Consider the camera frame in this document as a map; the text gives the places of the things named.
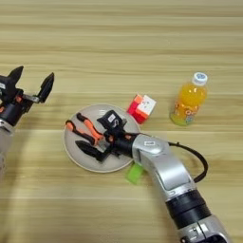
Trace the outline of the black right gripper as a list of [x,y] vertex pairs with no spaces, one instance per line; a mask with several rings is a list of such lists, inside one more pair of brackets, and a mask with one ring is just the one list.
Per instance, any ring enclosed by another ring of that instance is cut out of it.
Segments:
[[[125,126],[126,124],[127,119],[122,118],[120,125]],[[132,146],[139,133],[126,132],[122,126],[106,129],[104,137],[109,145],[103,152],[83,140],[76,140],[75,143],[85,154],[95,158],[98,162],[105,161],[110,154],[132,158]]]

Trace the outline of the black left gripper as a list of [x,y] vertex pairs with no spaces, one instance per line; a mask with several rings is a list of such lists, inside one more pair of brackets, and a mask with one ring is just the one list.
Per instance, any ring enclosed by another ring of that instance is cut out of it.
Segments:
[[[9,79],[16,84],[21,78],[24,67],[18,66],[9,74]],[[10,102],[2,102],[0,105],[0,119],[4,120],[11,126],[15,126],[21,117],[28,113],[33,103],[44,103],[47,100],[54,84],[54,73],[50,73],[43,81],[41,89],[37,95],[24,94],[19,89]]]

